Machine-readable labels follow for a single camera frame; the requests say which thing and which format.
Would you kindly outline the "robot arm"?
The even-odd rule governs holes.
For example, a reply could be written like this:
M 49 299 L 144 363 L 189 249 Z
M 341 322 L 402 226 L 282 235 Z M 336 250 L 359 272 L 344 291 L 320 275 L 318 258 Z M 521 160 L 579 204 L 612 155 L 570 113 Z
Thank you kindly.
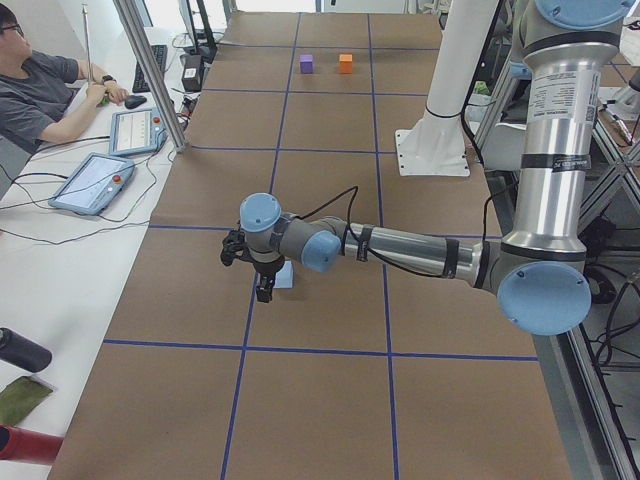
M 520 1 L 511 53 L 531 74 L 518 201 L 500 241 L 452 238 L 361 225 L 336 217 L 306 222 L 267 193 L 248 196 L 221 256 L 250 262 L 256 296 L 272 298 L 287 260 L 324 272 L 338 256 L 380 261 L 418 275 L 458 278 L 493 293 L 503 314 L 534 335 L 567 332 L 591 306 L 578 237 L 602 67 L 618 52 L 628 1 Z

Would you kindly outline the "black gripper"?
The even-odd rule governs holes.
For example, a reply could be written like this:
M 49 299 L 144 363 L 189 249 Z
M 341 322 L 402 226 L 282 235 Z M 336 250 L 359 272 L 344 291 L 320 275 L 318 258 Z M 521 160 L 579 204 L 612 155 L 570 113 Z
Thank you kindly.
M 251 251 L 255 270 L 261 275 L 256 284 L 256 299 L 261 303 L 270 302 L 270 277 L 281 270 L 281 255 L 278 252 Z

